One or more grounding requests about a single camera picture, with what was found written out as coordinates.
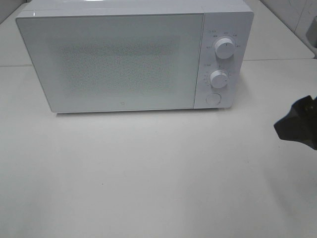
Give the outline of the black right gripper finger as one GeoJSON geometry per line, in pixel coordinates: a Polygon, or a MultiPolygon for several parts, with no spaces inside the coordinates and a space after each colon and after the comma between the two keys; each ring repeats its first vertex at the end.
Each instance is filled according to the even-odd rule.
{"type": "Polygon", "coordinates": [[[297,100],[286,116],[274,124],[281,140],[295,141],[317,149],[317,99],[310,95],[297,100]]]}

